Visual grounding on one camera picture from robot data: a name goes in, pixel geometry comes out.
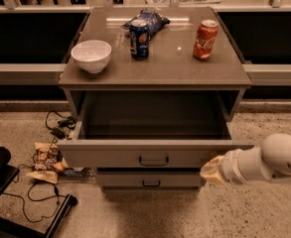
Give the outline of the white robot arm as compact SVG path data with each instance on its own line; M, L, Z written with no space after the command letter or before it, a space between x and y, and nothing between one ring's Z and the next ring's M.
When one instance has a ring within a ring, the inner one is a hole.
M201 168L200 175L213 183L291 183L291 135L272 134L260 147L216 156Z

